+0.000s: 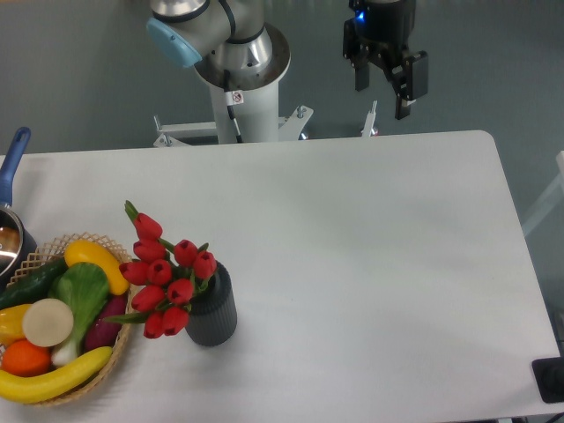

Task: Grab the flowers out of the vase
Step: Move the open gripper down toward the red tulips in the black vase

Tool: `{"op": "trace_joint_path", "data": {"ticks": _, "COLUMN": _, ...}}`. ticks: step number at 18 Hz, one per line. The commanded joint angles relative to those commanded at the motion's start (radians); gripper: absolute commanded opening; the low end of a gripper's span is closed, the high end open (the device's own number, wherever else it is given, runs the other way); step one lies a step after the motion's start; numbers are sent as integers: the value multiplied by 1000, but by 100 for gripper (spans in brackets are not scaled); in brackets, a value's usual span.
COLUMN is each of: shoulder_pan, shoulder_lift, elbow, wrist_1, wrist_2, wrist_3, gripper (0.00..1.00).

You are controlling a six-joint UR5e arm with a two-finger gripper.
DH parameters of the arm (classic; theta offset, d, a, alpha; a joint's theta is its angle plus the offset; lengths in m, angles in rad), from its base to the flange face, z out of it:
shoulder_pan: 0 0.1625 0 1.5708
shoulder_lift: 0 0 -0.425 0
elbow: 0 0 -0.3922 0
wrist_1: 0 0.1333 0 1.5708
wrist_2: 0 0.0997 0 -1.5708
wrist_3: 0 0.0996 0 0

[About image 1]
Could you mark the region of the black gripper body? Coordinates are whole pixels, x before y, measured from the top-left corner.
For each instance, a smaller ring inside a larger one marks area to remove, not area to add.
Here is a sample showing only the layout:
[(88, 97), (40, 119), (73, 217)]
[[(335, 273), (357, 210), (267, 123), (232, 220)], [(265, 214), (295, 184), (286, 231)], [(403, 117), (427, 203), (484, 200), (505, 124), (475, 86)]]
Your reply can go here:
[(355, 43), (370, 49), (369, 65), (381, 69), (392, 84), (392, 69), (408, 56), (416, 3), (405, 1), (350, 1), (354, 17), (344, 23), (343, 57), (351, 63)]

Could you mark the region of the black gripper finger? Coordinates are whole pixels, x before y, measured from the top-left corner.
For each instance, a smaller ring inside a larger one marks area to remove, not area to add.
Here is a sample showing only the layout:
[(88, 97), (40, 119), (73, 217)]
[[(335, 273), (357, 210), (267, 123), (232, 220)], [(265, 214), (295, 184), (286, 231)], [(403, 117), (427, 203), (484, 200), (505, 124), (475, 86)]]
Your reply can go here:
[(428, 93), (428, 54), (421, 50), (402, 59), (392, 69), (392, 85), (396, 94), (395, 118), (411, 113), (411, 105)]
[(351, 53), (351, 64), (354, 68), (354, 88), (360, 92), (369, 87), (369, 46), (359, 39)]

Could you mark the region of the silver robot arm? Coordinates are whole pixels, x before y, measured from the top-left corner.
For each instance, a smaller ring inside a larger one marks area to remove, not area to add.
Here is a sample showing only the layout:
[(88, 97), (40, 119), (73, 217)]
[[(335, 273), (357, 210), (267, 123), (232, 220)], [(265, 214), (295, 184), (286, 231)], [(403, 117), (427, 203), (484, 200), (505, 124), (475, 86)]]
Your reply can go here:
[[(428, 55), (411, 52), (413, 1), (351, 1), (342, 56), (354, 69), (356, 91), (369, 86), (369, 67), (380, 68), (396, 95), (395, 117), (428, 92)], [(194, 67), (222, 91), (251, 91), (281, 78), (290, 63), (285, 36), (264, 20), (262, 1), (152, 1), (146, 29), (173, 63)]]

